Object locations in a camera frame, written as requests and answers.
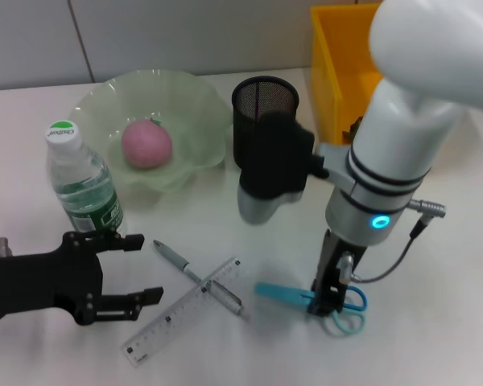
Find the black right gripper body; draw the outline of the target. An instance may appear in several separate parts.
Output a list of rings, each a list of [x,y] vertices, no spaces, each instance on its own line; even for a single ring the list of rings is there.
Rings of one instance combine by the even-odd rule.
[[[324,234],[324,240],[317,265],[313,289],[345,289],[347,284],[340,282],[338,261],[343,253],[353,256],[353,269],[357,267],[367,247],[350,244],[335,235],[330,229]]]

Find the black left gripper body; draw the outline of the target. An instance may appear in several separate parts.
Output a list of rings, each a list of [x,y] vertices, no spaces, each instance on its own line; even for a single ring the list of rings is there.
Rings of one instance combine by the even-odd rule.
[[[104,233],[66,232],[49,252],[0,257],[0,317],[59,308],[81,326],[92,324],[103,273],[97,244]]]

